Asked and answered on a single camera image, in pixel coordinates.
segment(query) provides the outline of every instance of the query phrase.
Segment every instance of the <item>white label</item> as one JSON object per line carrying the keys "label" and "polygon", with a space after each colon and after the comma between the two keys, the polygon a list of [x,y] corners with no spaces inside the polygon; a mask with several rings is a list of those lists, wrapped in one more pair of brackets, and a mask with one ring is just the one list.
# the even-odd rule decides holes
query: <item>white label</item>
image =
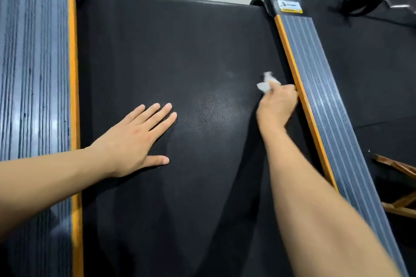
{"label": "white label", "polygon": [[303,13],[300,3],[297,1],[278,0],[281,12]]}

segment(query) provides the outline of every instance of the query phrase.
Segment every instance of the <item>left hand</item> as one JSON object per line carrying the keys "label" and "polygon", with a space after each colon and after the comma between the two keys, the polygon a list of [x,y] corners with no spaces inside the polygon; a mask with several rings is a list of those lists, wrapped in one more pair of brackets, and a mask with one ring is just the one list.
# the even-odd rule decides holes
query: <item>left hand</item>
{"label": "left hand", "polygon": [[111,176],[126,176],[138,169],[169,163],[166,156],[147,155],[155,141],[172,126],[177,117],[173,112],[160,122],[170,112],[172,104],[166,104],[156,113],[159,109],[159,103],[146,111],[145,106],[140,105],[89,147],[100,158],[108,160]]}

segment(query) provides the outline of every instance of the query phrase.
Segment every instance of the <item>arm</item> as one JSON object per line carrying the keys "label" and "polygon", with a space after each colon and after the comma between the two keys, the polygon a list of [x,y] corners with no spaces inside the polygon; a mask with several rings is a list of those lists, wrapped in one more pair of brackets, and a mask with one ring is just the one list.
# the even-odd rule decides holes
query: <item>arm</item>
{"label": "arm", "polygon": [[279,229],[297,277],[399,277],[379,240],[304,158],[284,126],[297,104],[293,85],[270,83],[257,111],[270,165]]}
{"label": "arm", "polygon": [[0,162],[0,240],[21,222],[106,177],[168,164],[148,156],[153,143],[174,123],[172,109],[141,105],[90,147],[35,158]]}

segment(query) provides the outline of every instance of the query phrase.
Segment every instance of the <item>hand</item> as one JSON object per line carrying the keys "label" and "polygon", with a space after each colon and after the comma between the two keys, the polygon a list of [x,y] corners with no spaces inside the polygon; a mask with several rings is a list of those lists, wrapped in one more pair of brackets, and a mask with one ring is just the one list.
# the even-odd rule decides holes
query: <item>hand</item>
{"label": "hand", "polygon": [[271,90],[265,93],[257,109],[257,123],[265,136],[276,129],[284,129],[297,104],[294,85],[280,85],[269,81]]}
{"label": "hand", "polygon": [[159,123],[170,112],[172,104],[166,104],[156,113],[158,109],[159,103],[146,111],[145,106],[140,105],[89,147],[108,160],[110,176],[121,177],[138,169],[169,163],[169,158],[165,156],[147,155],[155,141],[172,126],[177,117],[173,112]]}

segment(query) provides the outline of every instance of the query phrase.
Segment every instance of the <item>white tissue paper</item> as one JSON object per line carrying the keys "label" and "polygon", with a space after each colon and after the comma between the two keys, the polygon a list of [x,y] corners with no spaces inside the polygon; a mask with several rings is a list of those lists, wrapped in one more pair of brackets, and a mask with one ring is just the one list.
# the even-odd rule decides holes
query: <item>white tissue paper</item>
{"label": "white tissue paper", "polygon": [[263,91],[263,93],[266,93],[267,91],[270,90],[270,85],[269,85],[268,81],[275,81],[279,85],[281,85],[281,83],[275,77],[272,76],[272,72],[268,71],[268,72],[264,73],[264,82],[258,83],[257,88],[259,88],[259,90]]}

